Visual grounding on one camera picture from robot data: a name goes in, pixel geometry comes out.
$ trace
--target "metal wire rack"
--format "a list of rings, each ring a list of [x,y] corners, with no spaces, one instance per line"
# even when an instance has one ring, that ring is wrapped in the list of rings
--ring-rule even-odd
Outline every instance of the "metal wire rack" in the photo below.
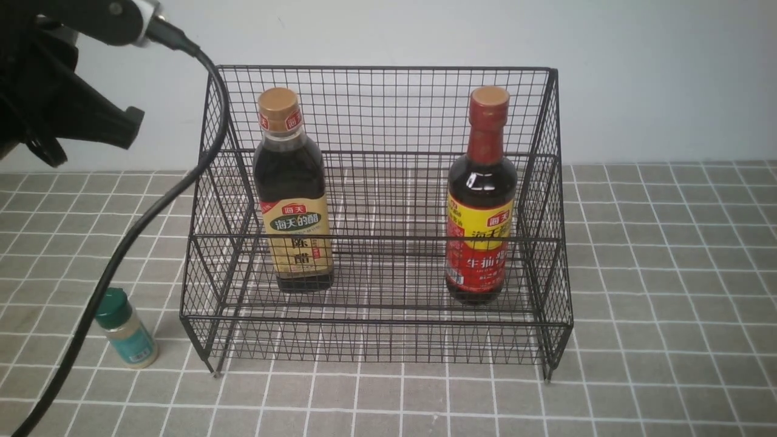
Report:
[[[222,66],[228,142],[197,181],[180,318],[215,374],[228,356],[541,365],[550,379],[573,314],[566,266],[557,71],[551,68]],[[499,298],[465,306],[444,284],[450,165],[465,151],[469,94],[512,95],[505,156],[519,171]],[[324,155],[335,281],[287,294],[257,211],[256,98],[295,90]],[[200,153],[217,126],[209,79]],[[216,360],[215,367],[211,359]]]

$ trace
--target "small spice bottle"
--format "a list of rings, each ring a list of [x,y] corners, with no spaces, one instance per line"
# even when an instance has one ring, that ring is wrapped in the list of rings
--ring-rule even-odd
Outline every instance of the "small spice bottle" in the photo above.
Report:
[[[159,355],[156,341],[143,326],[121,288],[108,288],[99,304],[97,324],[130,369],[149,367]]]

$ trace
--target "black cable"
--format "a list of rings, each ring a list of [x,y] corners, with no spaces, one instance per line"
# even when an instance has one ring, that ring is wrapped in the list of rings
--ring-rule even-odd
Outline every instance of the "black cable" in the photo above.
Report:
[[[62,388],[62,384],[64,384],[65,379],[67,379],[70,370],[73,368],[73,363],[75,362],[76,357],[78,357],[78,353],[81,351],[81,346],[84,344],[86,334],[89,332],[89,328],[92,326],[92,320],[97,314],[99,304],[103,300],[103,296],[105,295],[106,290],[108,289],[108,286],[113,279],[113,275],[116,274],[116,270],[119,268],[119,264],[124,259],[124,256],[127,255],[127,251],[130,249],[130,247],[132,247],[132,243],[138,239],[138,236],[140,236],[141,232],[143,232],[143,230],[146,228],[146,226],[148,226],[151,220],[154,219],[154,217],[159,215],[163,209],[170,205],[173,200],[175,200],[191,184],[193,184],[198,177],[200,177],[200,175],[216,158],[216,155],[221,151],[221,146],[224,144],[224,140],[226,139],[227,126],[229,124],[229,95],[227,92],[227,86],[224,84],[224,81],[218,74],[218,70],[213,64],[213,61],[211,61],[211,59],[205,53],[203,53],[195,43],[186,38],[186,35],[182,30],[174,27],[161,18],[152,19],[152,21],[149,23],[146,36],[149,39],[160,44],[164,44],[173,50],[181,50],[195,57],[205,67],[208,74],[211,75],[216,86],[219,107],[221,109],[221,119],[218,124],[218,130],[216,130],[216,136],[213,140],[213,144],[211,145],[210,150],[208,150],[205,156],[201,157],[197,166],[194,167],[192,171],[187,173],[186,176],[184,176],[183,179],[175,185],[175,187],[171,188],[167,193],[165,193],[165,195],[162,196],[162,198],[157,200],[148,209],[148,211],[146,211],[145,214],[143,214],[140,219],[135,222],[134,225],[132,225],[130,230],[127,232],[127,235],[125,235],[124,238],[119,242],[119,245],[113,252],[113,256],[111,256],[110,260],[108,261],[108,265],[103,271],[103,276],[101,276],[99,282],[97,282],[97,286],[95,287],[95,291],[92,294],[92,297],[89,298],[89,302],[86,304],[84,313],[81,315],[81,319],[78,321],[78,326],[75,328],[75,333],[73,334],[73,338],[70,340],[68,350],[64,353],[64,357],[62,358],[62,362],[60,363],[59,368],[54,374],[54,378],[51,379],[51,382],[46,387],[43,396],[41,396],[40,400],[38,400],[37,404],[35,404],[35,407],[30,412],[30,415],[28,415],[27,419],[25,419],[24,422],[22,422],[22,424],[16,429],[16,431],[14,431],[12,437],[27,437],[38,424],[40,419],[44,416],[44,414],[46,414],[46,411],[51,406],[51,403],[54,402],[54,398],[59,394],[59,390]]]

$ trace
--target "white wall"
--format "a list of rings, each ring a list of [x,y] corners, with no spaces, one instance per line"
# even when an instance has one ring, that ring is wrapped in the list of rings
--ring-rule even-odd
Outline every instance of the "white wall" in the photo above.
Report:
[[[776,0],[165,0],[218,63],[559,69],[564,159],[777,158]],[[186,169],[205,73],[87,38],[78,73],[146,111],[129,152],[68,142],[63,170]],[[2,171],[45,170],[23,146]]]

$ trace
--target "green jar lid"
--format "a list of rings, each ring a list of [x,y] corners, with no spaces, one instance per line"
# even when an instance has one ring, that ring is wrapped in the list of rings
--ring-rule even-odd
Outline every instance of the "green jar lid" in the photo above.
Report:
[[[103,329],[116,329],[132,316],[132,306],[127,293],[121,288],[108,288],[97,309],[95,320]]]

